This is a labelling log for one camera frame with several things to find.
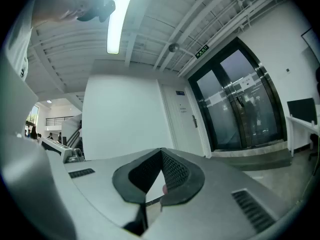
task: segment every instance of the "black door frame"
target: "black door frame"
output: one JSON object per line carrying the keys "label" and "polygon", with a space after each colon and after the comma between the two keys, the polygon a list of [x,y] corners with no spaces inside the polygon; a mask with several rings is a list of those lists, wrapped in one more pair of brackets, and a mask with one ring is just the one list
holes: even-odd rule
{"label": "black door frame", "polygon": [[[269,97],[271,107],[274,114],[274,119],[276,123],[277,128],[277,139],[284,141],[287,140],[287,127],[286,127],[286,120],[285,120],[285,114],[283,111],[283,107],[278,95],[278,92],[276,90],[276,87],[273,83],[273,81],[270,78],[270,75],[266,71],[265,67],[262,65],[261,61],[257,58],[257,56],[246,46],[244,42],[242,42],[238,37],[236,37],[234,40],[232,40],[230,43],[228,43],[222,50],[220,50],[216,55],[214,55],[207,63],[202,66],[197,72],[195,72],[189,79],[189,83],[191,85],[191,88],[194,92],[194,95],[197,99],[197,103],[199,105],[201,115],[204,121],[204,125],[206,128],[206,132],[208,134],[208,139],[210,143],[211,151],[213,152],[217,147],[217,136],[215,133],[215,130],[213,128],[213,122],[211,120],[209,110],[206,106],[204,97],[202,96],[202,93],[197,85],[197,80],[199,80],[201,77],[203,77],[205,74],[207,74],[212,68],[210,67],[213,64],[220,64],[224,59],[229,57],[231,54],[233,54],[235,51],[240,50],[242,54],[245,56],[245,58],[249,61],[249,63],[252,65],[254,70],[256,71],[258,77],[261,79],[261,82],[264,86],[264,89],[267,92],[267,95]],[[226,91],[227,94],[232,92],[230,88],[228,87],[228,83],[220,82],[223,89]],[[233,109],[233,113],[235,116],[235,119],[237,121],[238,130],[240,133],[240,136],[243,135],[244,129],[241,127],[241,122],[239,122],[239,116],[237,116],[238,111],[235,111],[234,106],[231,107]],[[241,138],[241,145],[242,147],[245,147],[243,141],[243,137]]]}

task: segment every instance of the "illuminated exit sign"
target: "illuminated exit sign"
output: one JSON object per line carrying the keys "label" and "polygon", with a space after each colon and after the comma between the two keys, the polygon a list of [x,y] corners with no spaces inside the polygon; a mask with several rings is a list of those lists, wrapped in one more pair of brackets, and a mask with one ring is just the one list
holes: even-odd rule
{"label": "illuminated exit sign", "polygon": [[209,49],[209,46],[208,46],[208,45],[204,45],[204,47],[202,47],[202,48],[195,54],[195,57],[196,57],[197,59],[199,59],[202,55],[204,55],[204,53],[205,53],[206,51],[208,51],[208,49]]}

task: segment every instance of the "double door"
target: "double door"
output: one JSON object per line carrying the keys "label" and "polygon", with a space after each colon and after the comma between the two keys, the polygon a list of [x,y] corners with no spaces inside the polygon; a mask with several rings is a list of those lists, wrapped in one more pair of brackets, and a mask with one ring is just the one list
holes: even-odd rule
{"label": "double door", "polygon": [[273,83],[238,38],[190,79],[211,150],[254,148],[283,139],[283,111]]}

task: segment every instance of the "ceiling light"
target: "ceiling light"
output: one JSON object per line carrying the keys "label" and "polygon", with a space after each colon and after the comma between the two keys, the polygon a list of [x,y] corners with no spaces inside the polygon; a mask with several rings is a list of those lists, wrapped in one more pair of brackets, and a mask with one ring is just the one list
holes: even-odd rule
{"label": "ceiling light", "polygon": [[110,15],[108,36],[106,41],[106,52],[108,54],[118,54],[122,27],[124,25],[130,0],[114,0],[115,11]]}

